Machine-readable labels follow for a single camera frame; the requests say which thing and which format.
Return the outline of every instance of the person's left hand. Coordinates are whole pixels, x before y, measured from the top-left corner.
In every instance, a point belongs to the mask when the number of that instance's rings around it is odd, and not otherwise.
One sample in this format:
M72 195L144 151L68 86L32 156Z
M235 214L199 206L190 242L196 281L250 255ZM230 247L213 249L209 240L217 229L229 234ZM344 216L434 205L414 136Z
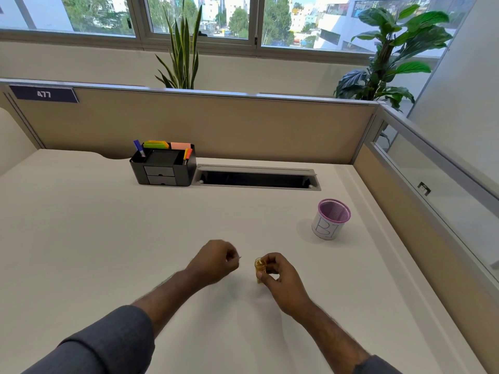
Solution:
M202 287L220 281L239 268L239 254L234 245L224 240L210 240L187 265Z

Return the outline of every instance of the number sign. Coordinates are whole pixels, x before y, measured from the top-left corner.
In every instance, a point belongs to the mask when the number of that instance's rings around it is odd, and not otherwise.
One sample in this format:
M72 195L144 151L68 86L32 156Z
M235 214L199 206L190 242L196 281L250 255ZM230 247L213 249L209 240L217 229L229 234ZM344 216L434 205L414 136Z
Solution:
M19 100L78 103L73 88L11 85L10 89Z

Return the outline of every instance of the blue marker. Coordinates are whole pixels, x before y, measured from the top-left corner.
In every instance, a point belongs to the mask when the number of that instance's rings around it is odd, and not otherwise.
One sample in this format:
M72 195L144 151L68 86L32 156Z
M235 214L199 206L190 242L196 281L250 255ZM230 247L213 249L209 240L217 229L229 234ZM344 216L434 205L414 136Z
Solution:
M138 140L133 141L133 142L135 144L135 147L137 148L137 151L140 152L140 156L146 157L146 154L144 153L144 148L142 147L142 144L140 144L140 142Z

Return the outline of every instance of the white desk surface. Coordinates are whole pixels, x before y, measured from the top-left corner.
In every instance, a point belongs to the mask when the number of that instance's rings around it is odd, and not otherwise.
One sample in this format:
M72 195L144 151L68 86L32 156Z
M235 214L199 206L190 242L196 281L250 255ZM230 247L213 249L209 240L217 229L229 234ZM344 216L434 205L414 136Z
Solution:
M322 191L139 185L127 160L57 150L0 177L2 372L27 368L221 238L237 247L240 268L178 311L148 373L330 373L256 284L254 259L272 251L360 344L402 372L485 373L352 166L198 163L311 168ZM310 227L329 197L352 210L334 241Z

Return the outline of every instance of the gray sleeve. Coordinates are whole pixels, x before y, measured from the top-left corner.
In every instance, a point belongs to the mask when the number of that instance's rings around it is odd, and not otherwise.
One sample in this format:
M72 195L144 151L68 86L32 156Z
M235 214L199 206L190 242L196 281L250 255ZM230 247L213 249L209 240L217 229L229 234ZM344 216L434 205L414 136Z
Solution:
M385 360L371 356L353 370L353 374L402 374Z
M151 319L122 306L67 339L23 374L143 374L151 363Z

